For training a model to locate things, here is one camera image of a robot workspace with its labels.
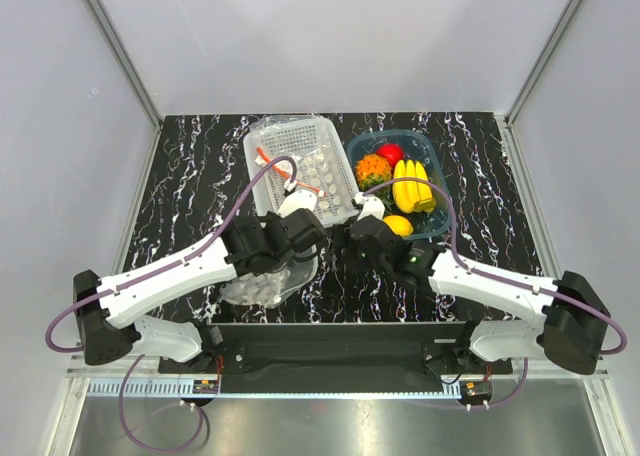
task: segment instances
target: robotic arm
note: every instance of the robotic arm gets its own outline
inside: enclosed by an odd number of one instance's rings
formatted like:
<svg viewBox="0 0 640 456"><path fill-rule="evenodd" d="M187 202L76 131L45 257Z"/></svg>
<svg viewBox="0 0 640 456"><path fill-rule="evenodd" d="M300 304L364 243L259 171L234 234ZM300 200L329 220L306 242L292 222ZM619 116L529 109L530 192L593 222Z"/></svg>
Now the robotic arm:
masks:
<svg viewBox="0 0 640 456"><path fill-rule="evenodd" d="M115 276L100 279L92 271L76 275L75 302L98 292L109 293L76 311L85 362L106 364L133 351L188 362L194 372L207 367L220 343L215 332L146 313L206 285L248 273L280 271L297 255L324 244L325 230L312 213L316 202L314 193L298 190L285 199L278 214L237 216L214 241L208 235L183 251ZM381 221L384 206L376 197L358 195L355 202L362 208L358 220L332 228L334 239L343 242L334 249L344 253L339 260L345 261L347 271L374 268L425 296L452 294L520 318L468 323L468 331L456 344L465 357L495 361L546 356L567 370L594 372L607 324L543 294L544 290L561 293L609 316L582 276L567 272L554 281L466 258L461 265L449 250L424 241L407 242L395 235ZM524 290L513 282L532 289Z"/></svg>

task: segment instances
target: metal floor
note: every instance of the metal floor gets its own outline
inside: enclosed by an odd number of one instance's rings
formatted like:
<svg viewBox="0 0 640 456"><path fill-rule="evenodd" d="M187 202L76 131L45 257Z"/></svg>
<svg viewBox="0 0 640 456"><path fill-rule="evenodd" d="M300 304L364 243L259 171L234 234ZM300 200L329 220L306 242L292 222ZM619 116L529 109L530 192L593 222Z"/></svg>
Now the metal floor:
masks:
<svg viewBox="0 0 640 456"><path fill-rule="evenodd" d="M497 396L513 383L496 381ZM166 399L127 399L129 426ZM219 400L205 410L211 423L185 454L217 456L320 455L604 455L582 383L528 381L506 407L451 410L453 402ZM445 406L449 409L437 409ZM147 444L175 447L197 417L175 408L136 431ZM87 398L71 454L148 455L122 432L116 398Z"/></svg>

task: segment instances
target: blue plastic tray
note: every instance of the blue plastic tray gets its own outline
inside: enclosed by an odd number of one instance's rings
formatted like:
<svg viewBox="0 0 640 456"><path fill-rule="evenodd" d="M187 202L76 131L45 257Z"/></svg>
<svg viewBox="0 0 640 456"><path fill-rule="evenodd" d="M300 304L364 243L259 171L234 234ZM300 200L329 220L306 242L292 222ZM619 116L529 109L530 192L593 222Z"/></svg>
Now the blue plastic tray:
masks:
<svg viewBox="0 0 640 456"><path fill-rule="evenodd" d="M429 181L449 194L447 183L442 174L442 168L440 167L431 142L429 142L425 136L415 131L390 129L387 131L363 133L355 137L347 146L347 159L349 160L351 168L353 169L357 162L364 158L365 155L375 153L380 146L386 143L400 145L404 151L405 160L413 159L414 161L420 161L427 171ZM432 213L404 214L395 206L392 207L393 214L400 214L411 221L413 234L407 236L405 239L433 238L449 229L451 226L451 217L447 211L446 202L438 194L435 194L435 197L436 209L434 209Z"/></svg>

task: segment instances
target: red apple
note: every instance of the red apple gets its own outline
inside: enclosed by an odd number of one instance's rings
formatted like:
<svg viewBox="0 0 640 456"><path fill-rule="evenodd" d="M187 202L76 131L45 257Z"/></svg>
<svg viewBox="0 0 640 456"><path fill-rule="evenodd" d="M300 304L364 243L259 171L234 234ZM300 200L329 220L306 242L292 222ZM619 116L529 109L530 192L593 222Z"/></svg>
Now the red apple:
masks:
<svg viewBox="0 0 640 456"><path fill-rule="evenodd" d="M389 161L391 169L395 168L398 161L404 159L404 151L402 151L402 148L393 143L383 144L378 148L376 154Z"/></svg>

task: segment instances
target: banana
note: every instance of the banana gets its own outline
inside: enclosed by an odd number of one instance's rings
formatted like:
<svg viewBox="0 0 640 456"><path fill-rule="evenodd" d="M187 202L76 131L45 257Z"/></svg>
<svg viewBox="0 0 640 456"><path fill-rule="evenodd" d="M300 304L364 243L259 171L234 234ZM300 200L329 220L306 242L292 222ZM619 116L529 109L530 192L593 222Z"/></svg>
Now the banana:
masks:
<svg viewBox="0 0 640 456"><path fill-rule="evenodd" d="M427 172L420 161L416 161L416 177L428 181ZM436 200L431 188L426 184L418 184L418 192L420 193L420 210L427 213L432 212L436 208Z"/></svg>
<svg viewBox="0 0 640 456"><path fill-rule="evenodd" d="M405 164L404 161L400 160L396 164L396 167L393 171L394 178L403 178L406 176L405 173ZM393 183L393 200L396 202L396 206L403 213L412 213L413 212L413 203L409 201L409 196L407 194L407 186L405 181L400 181L399 183Z"/></svg>
<svg viewBox="0 0 640 456"><path fill-rule="evenodd" d="M407 176L409 178L416 177L416 165L413 160L408 160L405 163ZM407 181L407 196L409 196L409 203L413 207L414 211L420 211L420 193L418 193L418 183L415 181Z"/></svg>

